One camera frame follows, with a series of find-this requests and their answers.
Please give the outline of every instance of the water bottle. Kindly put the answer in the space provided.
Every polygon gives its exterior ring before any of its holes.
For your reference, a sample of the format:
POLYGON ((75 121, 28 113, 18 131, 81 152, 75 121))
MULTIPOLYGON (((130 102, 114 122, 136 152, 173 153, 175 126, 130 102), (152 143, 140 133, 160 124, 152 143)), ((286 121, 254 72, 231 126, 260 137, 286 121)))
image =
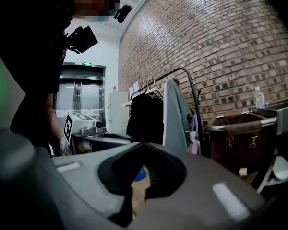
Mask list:
POLYGON ((255 87, 255 91, 256 108, 264 108, 264 94, 260 91, 260 88, 258 86, 255 87))

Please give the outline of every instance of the brown leather bag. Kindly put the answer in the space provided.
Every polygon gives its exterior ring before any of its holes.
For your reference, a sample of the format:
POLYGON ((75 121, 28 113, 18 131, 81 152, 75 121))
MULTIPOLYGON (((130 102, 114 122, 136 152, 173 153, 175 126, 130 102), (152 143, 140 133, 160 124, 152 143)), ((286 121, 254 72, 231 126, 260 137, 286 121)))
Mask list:
POLYGON ((247 178, 252 182, 264 159, 269 131, 262 128, 263 116, 253 113, 237 113, 215 118, 210 127, 211 159, 239 175, 247 168, 247 178), (213 131, 213 126, 224 126, 225 131, 213 131))

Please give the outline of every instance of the white box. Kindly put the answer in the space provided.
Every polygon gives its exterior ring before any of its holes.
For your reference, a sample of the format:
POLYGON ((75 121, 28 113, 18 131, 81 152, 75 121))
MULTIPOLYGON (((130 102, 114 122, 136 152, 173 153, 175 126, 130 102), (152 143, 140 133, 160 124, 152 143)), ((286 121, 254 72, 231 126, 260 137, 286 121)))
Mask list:
POLYGON ((68 145, 71 142, 72 134, 79 133, 80 130, 84 127, 95 127, 96 132, 102 132, 103 131, 102 126, 97 127, 97 122, 100 121, 88 115, 68 112, 64 126, 64 136, 68 141, 68 145))

